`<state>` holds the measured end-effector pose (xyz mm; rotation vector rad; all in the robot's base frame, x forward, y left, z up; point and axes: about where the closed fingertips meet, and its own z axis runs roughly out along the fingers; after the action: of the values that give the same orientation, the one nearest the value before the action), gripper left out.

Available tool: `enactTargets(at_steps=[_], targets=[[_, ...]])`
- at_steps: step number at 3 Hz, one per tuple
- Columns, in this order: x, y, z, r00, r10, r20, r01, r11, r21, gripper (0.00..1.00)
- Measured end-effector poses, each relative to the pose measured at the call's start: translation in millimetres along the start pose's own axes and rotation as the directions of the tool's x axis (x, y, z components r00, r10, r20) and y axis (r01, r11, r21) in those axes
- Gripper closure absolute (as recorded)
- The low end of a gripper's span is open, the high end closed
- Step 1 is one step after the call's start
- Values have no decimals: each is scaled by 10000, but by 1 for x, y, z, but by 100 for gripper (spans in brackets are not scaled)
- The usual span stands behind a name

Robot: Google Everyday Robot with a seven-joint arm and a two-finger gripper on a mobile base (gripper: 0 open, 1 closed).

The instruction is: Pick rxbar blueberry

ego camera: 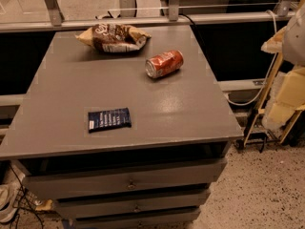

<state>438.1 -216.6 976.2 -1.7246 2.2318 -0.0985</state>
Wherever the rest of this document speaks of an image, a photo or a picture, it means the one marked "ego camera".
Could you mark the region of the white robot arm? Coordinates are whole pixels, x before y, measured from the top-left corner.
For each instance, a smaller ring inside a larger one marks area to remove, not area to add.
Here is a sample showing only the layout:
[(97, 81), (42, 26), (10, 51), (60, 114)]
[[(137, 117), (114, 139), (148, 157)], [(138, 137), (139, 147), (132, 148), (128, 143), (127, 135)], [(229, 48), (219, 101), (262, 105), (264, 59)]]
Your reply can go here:
[(287, 24), (282, 44), (286, 61), (294, 65), (305, 65), (305, 4), (303, 4)]

